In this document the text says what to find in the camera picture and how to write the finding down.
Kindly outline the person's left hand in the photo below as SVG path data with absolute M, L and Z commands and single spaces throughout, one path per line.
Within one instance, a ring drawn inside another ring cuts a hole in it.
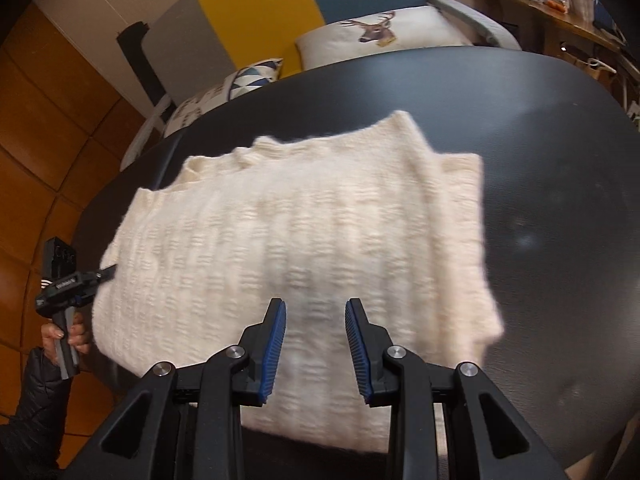
M 58 355 L 55 344 L 60 340 L 67 339 L 71 347 L 79 354 L 86 356 L 91 350 L 92 336 L 90 330 L 85 326 L 84 318 L 80 312 L 76 312 L 72 326 L 64 332 L 51 321 L 41 326 L 42 348 L 44 355 L 54 365 L 58 365 Z

